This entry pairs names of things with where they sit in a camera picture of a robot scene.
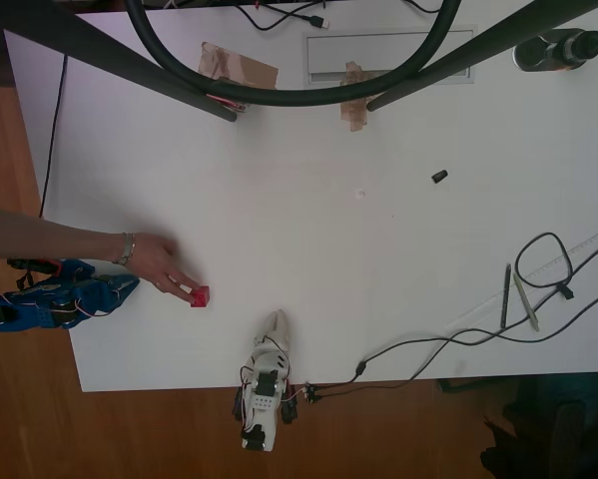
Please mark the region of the person's hand with ring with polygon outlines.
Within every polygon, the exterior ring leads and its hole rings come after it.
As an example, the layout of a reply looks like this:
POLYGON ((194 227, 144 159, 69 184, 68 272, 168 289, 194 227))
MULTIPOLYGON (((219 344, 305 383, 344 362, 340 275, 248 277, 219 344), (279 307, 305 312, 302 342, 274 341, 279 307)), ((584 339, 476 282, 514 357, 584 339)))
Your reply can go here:
POLYGON ((146 233, 133 234, 133 240, 132 252, 125 263, 128 271, 148 281, 160 292, 193 304, 192 292, 199 285, 179 268, 175 242, 146 233))

